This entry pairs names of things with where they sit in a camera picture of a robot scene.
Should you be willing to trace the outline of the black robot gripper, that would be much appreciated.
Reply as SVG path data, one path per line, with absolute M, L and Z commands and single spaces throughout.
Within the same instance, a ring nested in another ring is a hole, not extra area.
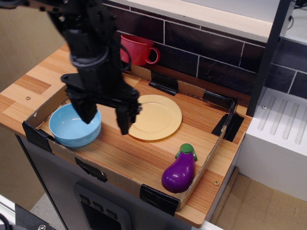
M 72 50 L 70 61 L 78 72 L 63 75 L 61 80 L 82 121 L 89 124 L 93 120 L 96 104 L 113 107 L 121 134 L 127 135 L 140 112 L 139 92 L 123 80 L 119 50 Z

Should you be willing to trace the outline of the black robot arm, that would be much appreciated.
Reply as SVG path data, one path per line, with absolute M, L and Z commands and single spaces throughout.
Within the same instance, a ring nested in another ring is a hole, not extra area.
M 123 46 L 115 38 L 116 17 L 100 0 L 3 0 L 3 9 L 19 6 L 46 12 L 70 49 L 77 73 L 65 74 L 61 81 L 80 116 L 89 123 L 98 104 L 115 108 L 123 135 L 141 110 L 139 92 L 123 79 Z

